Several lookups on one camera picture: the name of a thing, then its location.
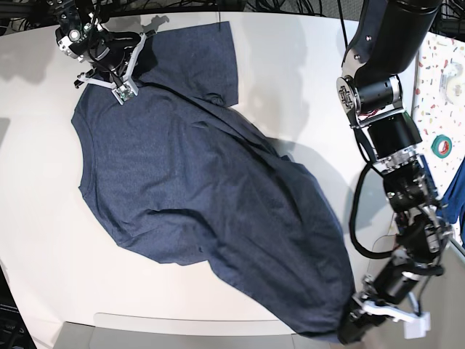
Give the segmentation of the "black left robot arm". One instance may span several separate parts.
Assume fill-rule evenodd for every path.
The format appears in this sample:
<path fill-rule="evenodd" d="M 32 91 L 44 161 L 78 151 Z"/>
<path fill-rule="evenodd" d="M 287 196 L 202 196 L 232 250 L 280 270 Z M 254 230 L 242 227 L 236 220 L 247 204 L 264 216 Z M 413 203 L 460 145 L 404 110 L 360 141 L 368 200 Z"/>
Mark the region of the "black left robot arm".
<path fill-rule="evenodd" d="M 403 106 L 399 75 L 412 63 L 440 7 L 439 1 L 365 1 L 355 35 L 344 41 L 337 91 L 365 159 L 349 236 L 362 256 L 386 260 L 377 276 L 363 278 L 348 305 L 338 330 L 344 345 L 361 341 L 388 320 L 403 322 L 407 339 L 424 337 L 430 328 L 416 286 L 444 273 L 442 254 L 452 227 L 438 215 L 442 203 L 426 159 L 416 150 L 421 135 Z M 363 179 L 377 164 L 398 229 L 395 247 L 387 252 L 366 249 L 356 236 Z"/>

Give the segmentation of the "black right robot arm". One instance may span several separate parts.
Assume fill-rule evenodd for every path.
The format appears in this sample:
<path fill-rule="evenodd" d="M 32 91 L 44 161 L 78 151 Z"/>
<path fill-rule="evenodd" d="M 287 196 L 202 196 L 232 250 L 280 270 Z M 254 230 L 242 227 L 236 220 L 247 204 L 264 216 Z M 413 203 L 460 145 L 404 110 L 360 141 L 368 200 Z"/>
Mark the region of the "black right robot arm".
<path fill-rule="evenodd" d="M 141 35 L 105 28 L 108 17 L 101 13 L 98 1 L 49 1 L 48 5 L 59 23 L 55 37 L 60 51 L 89 62 L 104 79 L 122 86 L 132 52 L 142 43 Z"/>

